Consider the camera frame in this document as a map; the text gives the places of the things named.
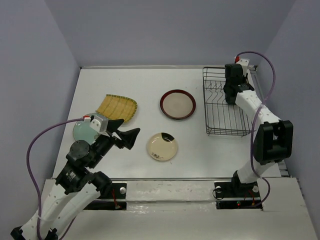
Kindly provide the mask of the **yellow bamboo woven plate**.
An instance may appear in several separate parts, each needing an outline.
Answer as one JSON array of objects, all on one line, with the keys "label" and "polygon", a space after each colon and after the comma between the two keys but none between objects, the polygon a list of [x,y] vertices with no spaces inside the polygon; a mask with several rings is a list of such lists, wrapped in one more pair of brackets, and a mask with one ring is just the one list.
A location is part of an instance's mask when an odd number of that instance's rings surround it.
[{"label": "yellow bamboo woven plate", "polygon": [[132,98],[107,94],[96,112],[109,120],[124,119],[128,123],[135,115],[138,104]]}]

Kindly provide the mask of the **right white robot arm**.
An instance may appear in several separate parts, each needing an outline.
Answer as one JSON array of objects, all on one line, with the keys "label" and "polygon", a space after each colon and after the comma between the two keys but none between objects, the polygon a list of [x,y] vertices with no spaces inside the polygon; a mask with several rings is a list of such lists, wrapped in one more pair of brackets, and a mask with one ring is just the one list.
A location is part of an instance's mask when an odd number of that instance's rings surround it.
[{"label": "right white robot arm", "polygon": [[223,91],[227,104],[238,106],[252,122],[250,159],[233,174],[228,187],[235,196],[242,196],[266,170],[291,156],[294,127],[291,121],[273,114],[259,99],[244,73],[244,65],[225,65]]}]

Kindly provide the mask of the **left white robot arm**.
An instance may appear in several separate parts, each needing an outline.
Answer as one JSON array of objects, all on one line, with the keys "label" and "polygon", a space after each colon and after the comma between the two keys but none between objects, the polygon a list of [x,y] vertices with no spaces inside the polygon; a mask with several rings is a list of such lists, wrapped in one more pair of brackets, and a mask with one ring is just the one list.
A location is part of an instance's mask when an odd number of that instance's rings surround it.
[{"label": "left white robot arm", "polygon": [[31,170],[29,158],[32,148],[28,147],[26,165],[37,192],[38,208],[27,223],[11,231],[13,239],[63,239],[84,208],[99,197],[108,196],[112,191],[112,180],[107,175],[101,171],[92,173],[90,170],[97,166],[113,146],[131,150],[140,133],[140,128],[120,131],[123,119],[109,120],[97,115],[85,115],[74,121],[89,124],[98,133],[98,138],[92,143],[77,140],[70,146],[66,164],[45,200],[42,199]]}]

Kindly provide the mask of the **red rimmed beige plate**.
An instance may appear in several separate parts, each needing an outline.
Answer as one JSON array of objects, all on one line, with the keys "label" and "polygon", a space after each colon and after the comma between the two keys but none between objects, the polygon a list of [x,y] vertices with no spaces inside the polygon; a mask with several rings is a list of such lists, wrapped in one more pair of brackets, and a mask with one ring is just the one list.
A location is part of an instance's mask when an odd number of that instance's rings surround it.
[{"label": "red rimmed beige plate", "polygon": [[162,95],[159,106],[164,115],[173,120],[185,120],[193,115],[197,104],[195,98],[182,89],[169,90]]}]

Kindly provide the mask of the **light green round plate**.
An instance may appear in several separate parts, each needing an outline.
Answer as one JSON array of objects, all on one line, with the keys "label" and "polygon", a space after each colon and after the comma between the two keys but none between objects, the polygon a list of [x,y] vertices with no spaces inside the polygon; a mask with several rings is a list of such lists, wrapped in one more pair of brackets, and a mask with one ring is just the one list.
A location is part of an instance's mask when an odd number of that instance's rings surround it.
[{"label": "light green round plate", "polygon": [[87,121],[77,121],[72,134],[75,141],[83,140],[90,145],[99,137],[99,134],[90,127],[90,123]]}]

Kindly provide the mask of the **cream plate black brushstroke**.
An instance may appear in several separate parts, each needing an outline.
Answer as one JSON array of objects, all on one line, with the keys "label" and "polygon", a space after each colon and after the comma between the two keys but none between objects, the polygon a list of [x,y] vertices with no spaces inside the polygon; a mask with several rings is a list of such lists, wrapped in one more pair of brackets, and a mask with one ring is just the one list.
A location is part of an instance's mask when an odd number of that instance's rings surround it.
[{"label": "cream plate black brushstroke", "polygon": [[147,153],[159,162],[174,158],[178,152],[178,147],[178,141],[166,132],[154,134],[146,144]]}]

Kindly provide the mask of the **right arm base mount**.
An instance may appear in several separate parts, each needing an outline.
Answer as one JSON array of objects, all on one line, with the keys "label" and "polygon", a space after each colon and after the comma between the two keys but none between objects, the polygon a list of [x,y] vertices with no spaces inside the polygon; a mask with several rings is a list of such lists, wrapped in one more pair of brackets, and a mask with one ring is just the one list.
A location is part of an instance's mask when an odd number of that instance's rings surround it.
[{"label": "right arm base mount", "polygon": [[214,183],[212,196],[218,210],[262,209],[257,182],[236,188],[230,181]]}]

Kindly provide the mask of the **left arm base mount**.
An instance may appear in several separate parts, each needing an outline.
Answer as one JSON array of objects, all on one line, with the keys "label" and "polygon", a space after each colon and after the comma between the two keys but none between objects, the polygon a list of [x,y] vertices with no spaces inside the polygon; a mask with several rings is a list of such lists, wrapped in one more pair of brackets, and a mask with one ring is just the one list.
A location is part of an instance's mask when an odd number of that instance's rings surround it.
[{"label": "left arm base mount", "polygon": [[115,181],[109,192],[103,193],[98,199],[88,204],[84,210],[93,211],[125,211],[127,209],[127,182]]}]

